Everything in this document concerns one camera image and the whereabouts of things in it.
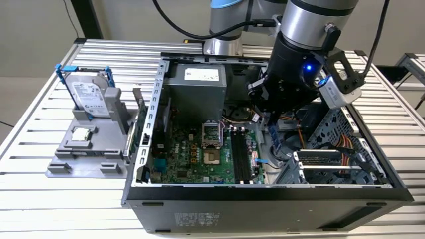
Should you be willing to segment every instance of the white wall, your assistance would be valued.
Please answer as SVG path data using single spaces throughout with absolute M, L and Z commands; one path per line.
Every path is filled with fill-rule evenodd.
M 63 0 L 0 0 L 0 76 L 51 75 L 75 38 Z
M 104 36 L 115 40 L 183 42 L 187 37 L 163 20 L 152 0 L 92 0 Z M 210 0 L 159 0 L 178 26 L 198 34 L 210 34 Z M 244 44 L 274 45 L 266 35 L 246 33 Z

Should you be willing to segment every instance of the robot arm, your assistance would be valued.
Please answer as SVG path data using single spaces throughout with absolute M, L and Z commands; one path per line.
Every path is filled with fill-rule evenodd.
M 364 76 L 335 47 L 358 2 L 288 1 L 267 73 L 248 86 L 256 106 L 270 113 L 271 125 L 282 113 L 296 111 L 320 95 L 331 108 L 360 97 Z M 336 70 L 338 63 L 344 66 L 343 72 Z M 322 71 L 326 77 L 318 81 Z
M 288 0 L 212 0 L 211 34 L 218 33 L 240 22 L 254 19 L 272 19 L 274 15 L 283 15 Z M 243 31 L 271 34 L 268 28 L 247 25 L 228 34 L 208 39 L 204 43 L 207 55 L 243 55 Z
M 211 50 L 207 54 L 216 55 L 230 55 L 230 51 L 242 55 L 242 44 L 230 44 L 234 39 L 239 39 L 242 31 L 250 29 L 251 25 L 276 25 L 275 20 L 251 20 L 247 11 L 255 4 L 268 2 L 280 7 L 286 6 L 286 1 L 282 0 L 212 0 L 211 35 L 199 36 L 179 28 L 166 16 L 158 0 L 152 2 L 164 20 L 180 33 L 200 40 L 216 38 L 206 43 L 207 49 Z M 296 111 L 320 95 L 332 109 L 350 104 L 360 97 L 360 87 L 364 85 L 380 41 L 390 0 L 384 3 L 378 36 L 363 73 L 354 70 L 344 51 L 335 47 L 358 2 L 359 0 L 287 1 L 267 72 L 248 85 L 251 99 L 268 116 L 270 126 L 276 124 L 284 112 Z M 262 16 L 271 19 L 274 13 L 268 14 L 263 11 Z

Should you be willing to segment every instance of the wire bundle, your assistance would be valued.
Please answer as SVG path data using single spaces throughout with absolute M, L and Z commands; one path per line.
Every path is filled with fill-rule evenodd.
M 344 134 L 342 135 L 340 141 L 336 146 L 354 149 L 354 143 Z M 342 166 L 350 166 L 350 162 L 351 162 L 351 158 L 346 154 L 342 154 Z

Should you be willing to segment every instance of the slotted metal surface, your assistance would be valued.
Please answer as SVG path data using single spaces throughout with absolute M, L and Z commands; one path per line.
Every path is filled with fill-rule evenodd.
M 88 40 L 74 45 L 63 64 L 106 67 L 115 73 L 122 100 L 136 107 L 131 94 L 143 88 L 150 102 L 160 52 L 202 53 L 199 44 Z M 246 46 L 247 57 L 268 58 L 270 47 Z M 347 52 L 354 68 L 366 58 Z M 327 238 L 420 239 L 425 237 L 425 123 L 374 67 L 355 106 L 410 187 L 415 202 L 351 232 Z M 47 178 L 44 172 L 72 119 L 72 101 L 55 75 L 42 89 L 0 147 L 0 237 L 156 238 L 147 235 L 131 209 L 122 208 L 123 179 Z M 324 237 L 322 234 L 192 234 L 180 237 Z

